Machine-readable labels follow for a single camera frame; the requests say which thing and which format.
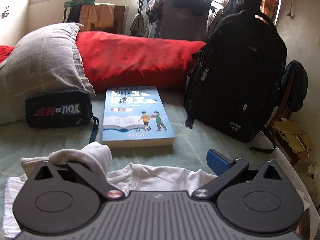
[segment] book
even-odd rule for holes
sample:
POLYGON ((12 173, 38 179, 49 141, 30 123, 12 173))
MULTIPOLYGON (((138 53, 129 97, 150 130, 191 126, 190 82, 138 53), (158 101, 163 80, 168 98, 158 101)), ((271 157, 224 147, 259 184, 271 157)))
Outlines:
POLYGON ((109 147, 172 145, 175 134, 156 87, 107 90, 102 143, 109 147))

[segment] mattress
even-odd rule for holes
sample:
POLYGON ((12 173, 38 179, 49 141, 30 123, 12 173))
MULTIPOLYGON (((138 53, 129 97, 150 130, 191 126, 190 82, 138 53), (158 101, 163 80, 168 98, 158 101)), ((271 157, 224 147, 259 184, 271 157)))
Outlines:
MULTIPOLYGON (((311 204, 313 227, 319 224, 311 198, 282 152, 277 148, 271 155, 249 150, 250 146, 272 147, 271 142, 262 134, 258 134, 251 143, 241 143, 233 138, 210 128, 197 120, 193 129, 185 127, 187 118, 182 106, 183 96, 180 93, 159 92, 167 116, 176 134, 172 146, 115 148, 111 149, 112 161, 110 171, 119 170, 129 163, 140 163, 151 166, 177 166, 188 170, 204 170, 213 173, 206 164, 206 153, 214 148, 226 157, 241 157, 254 164, 262 164, 268 159, 278 161, 296 189, 304 193, 304 199, 311 204)), ((104 94, 98 94, 92 101, 93 114, 103 120, 104 94)), ((89 143, 92 124, 81 127, 38 130, 27 126, 26 121, 0 126, 0 223, 3 221, 4 186, 10 176, 20 176, 22 157, 47 156, 53 151, 63 148, 81 149, 89 143)), ((99 125, 97 141, 101 142, 102 123, 99 125)))

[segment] gray pillow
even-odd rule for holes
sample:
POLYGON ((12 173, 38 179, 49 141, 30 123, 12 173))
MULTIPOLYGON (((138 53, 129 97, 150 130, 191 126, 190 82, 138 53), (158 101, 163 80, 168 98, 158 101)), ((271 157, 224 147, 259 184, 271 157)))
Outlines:
POLYGON ((25 118, 35 95, 80 89, 95 96, 76 46, 78 23, 59 23, 24 36, 0 64, 0 124, 25 118))

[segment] red fabric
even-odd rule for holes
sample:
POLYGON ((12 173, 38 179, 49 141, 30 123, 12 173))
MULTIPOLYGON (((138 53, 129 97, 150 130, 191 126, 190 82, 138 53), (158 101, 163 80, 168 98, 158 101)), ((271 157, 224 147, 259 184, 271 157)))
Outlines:
POLYGON ((11 47, 11 46, 0 45, 0 63, 9 56, 9 54, 11 53, 11 51, 13 51, 13 49, 14 47, 11 47))
POLYGON ((105 32, 81 32, 76 44, 84 74, 95 92, 116 86, 156 86, 181 90, 195 65, 191 54, 202 41, 139 38, 105 32))

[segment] white wall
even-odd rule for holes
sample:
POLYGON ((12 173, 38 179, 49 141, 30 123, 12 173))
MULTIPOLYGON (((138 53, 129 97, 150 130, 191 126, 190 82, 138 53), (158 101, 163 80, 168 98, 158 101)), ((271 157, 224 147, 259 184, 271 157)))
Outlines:
MULTIPOLYGON (((64 2, 70 0, 51 0, 46 2, 30 4, 28 11, 28 33, 43 26, 63 22, 64 2)), ((96 0, 96 2, 107 2, 115 5, 129 7, 127 23, 124 34, 130 35, 130 25, 134 16, 138 13, 139 0, 96 0)))
POLYGON ((9 6, 9 16, 0 16, 0 45, 14 46, 27 33, 29 0, 0 0, 0 14, 9 6))
MULTIPOLYGON (((293 113, 291 119, 300 123, 315 146, 310 151, 308 162, 317 161, 320 165, 320 46, 316 44, 317 36, 320 38, 320 0, 293 0, 292 19, 286 15, 290 5, 291 0, 283 0, 277 29, 287 46, 287 63, 298 60, 308 74, 308 93, 303 108, 293 113)), ((315 177, 318 189, 316 204, 320 201, 320 170, 318 174, 315 177)), ((303 175, 301 179, 314 199, 313 180, 303 175)))

